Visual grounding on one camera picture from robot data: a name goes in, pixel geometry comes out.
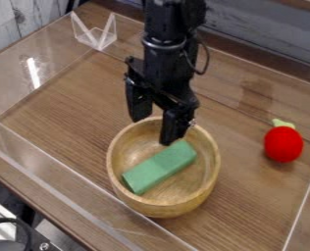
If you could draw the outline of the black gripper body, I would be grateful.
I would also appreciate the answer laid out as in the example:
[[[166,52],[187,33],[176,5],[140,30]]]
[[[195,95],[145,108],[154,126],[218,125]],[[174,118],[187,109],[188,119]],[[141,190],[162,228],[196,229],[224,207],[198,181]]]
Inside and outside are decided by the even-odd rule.
[[[191,88],[196,69],[199,41],[183,40],[179,43],[143,41],[144,58],[128,57],[127,77],[145,82],[152,88],[154,104],[164,111],[180,108],[196,110],[200,106]]]

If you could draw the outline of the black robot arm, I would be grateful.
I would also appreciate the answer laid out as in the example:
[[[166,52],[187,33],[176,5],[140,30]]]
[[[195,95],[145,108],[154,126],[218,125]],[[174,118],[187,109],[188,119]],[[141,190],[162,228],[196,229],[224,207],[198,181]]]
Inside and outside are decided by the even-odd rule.
[[[195,120],[200,101],[191,88],[204,42],[198,28],[206,23],[206,0],[143,0],[145,31],[144,57],[127,58],[125,93],[129,116],[145,119],[154,107],[163,109],[159,142],[171,144],[183,138]]]

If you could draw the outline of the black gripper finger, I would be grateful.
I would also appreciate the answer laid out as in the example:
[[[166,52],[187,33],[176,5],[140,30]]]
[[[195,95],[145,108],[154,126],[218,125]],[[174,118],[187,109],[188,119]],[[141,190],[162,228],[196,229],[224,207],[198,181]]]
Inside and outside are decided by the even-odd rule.
[[[183,138],[194,120],[194,110],[186,110],[180,108],[167,110],[163,113],[159,142],[163,145],[170,145],[174,141]]]
[[[145,82],[127,77],[125,94],[129,116],[136,123],[154,113],[152,88]]]

